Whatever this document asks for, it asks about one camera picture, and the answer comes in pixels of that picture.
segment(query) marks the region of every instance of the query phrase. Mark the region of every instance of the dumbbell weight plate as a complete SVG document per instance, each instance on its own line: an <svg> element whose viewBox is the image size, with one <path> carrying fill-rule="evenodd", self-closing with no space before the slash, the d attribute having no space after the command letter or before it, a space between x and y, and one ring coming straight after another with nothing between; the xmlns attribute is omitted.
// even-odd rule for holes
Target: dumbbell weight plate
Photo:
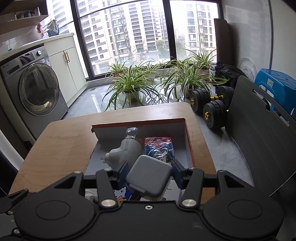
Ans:
<svg viewBox="0 0 296 241"><path fill-rule="evenodd" d="M206 103L210 101L207 89L198 89L190 93L190 106L194 112L200 113Z"/></svg>
<svg viewBox="0 0 296 241"><path fill-rule="evenodd" d="M223 102L225 104L226 109L229 109L232 97L234 94L234 89L228 86L220 86L217 91L217 96L224 96Z"/></svg>
<svg viewBox="0 0 296 241"><path fill-rule="evenodd" d="M215 100L204 106L203 116L210 129L221 128L226 124L227 109L221 100Z"/></svg>

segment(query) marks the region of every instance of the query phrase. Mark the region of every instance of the plastic-wrapped box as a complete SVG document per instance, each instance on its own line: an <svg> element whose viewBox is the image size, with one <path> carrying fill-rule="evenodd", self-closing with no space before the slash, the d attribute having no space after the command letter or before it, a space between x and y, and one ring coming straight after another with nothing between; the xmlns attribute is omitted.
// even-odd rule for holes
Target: plastic-wrapped box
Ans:
<svg viewBox="0 0 296 241"><path fill-rule="evenodd" d="M145 138L145 154L166 163L174 160L174 149L170 137Z"/></svg>

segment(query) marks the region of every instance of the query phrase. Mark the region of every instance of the countertop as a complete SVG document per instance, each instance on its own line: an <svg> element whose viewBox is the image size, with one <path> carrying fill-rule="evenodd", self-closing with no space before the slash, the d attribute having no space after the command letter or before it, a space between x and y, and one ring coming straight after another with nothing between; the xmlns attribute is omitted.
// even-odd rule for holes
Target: countertop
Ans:
<svg viewBox="0 0 296 241"><path fill-rule="evenodd" d="M39 39L39 40L36 40L34 42L31 42L31 43L27 43L25 45L23 45L22 47L20 48L17 48L17 49L13 49L11 51L8 51L7 53L3 54L3 55L0 55L0 61L18 53L18 52L21 52L23 50L26 50L28 48L31 48L33 46L36 46L36 45L39 45L39 44L43 44L43 43L46 43L46 42L49 42L49 41L53 41L53 40L56 40L56 39L61 39L61 38L66 38L66 37L71 37L73 36L74 33L68 33L68 34L59 34L59 35L56 35L56 36L52 36L52 37L48 37L48 38L44 38L44 39Z"/></svg>
<svg viewBox="0 0 296 241"><path fill-rule="evenodd" d="M50 123L27 155L10 193L28 188L40 191L76 170L85 172L97 143L91 132L94 124L184 118L188 128L194 163L205 173L215 174L203 133L188 103L148 105L84 115ZM202 202L214 196L213 188L204 188Z"/></svg>

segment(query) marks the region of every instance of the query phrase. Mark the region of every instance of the cabinet door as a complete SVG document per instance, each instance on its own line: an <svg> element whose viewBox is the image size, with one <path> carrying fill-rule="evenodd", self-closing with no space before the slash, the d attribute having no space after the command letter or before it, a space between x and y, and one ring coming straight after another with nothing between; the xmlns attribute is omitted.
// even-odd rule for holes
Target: cabinet door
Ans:
<svg viewBox="0 0 296 241"><path fill-rule="evenodd" d="M56 53L49 57L52 69L57 75L59 88L65 98L66 103L77 93L69 67L66 63L64 52Z"/></svg>
<svg viewBox="0 0 296 241"><path fill-rule="evenodd" d="M64 52L68 57L69 69L77 91L79 91L86 84L86 80L80 64L76 47L64 50Z"/></svg>

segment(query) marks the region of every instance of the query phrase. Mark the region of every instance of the gold handle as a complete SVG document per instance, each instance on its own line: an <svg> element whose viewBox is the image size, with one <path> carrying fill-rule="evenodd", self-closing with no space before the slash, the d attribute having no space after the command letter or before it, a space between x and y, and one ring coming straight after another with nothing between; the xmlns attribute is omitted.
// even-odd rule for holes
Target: gold handle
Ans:
<svg viewBox="0 0 296 241"><path fill-rule="evenodd" d="M69 55L68 55L68 52L66 52L66 55L67 55L67 57L68 57L68 62L70 62L70 59L69 59Z"/></svg>
<svg viewBox="0 0 296 241"><path fill-rule="evenodd" d="M66 53L64 52L64 60L66 63L68 63L67 57L66 57Z"/></svg>

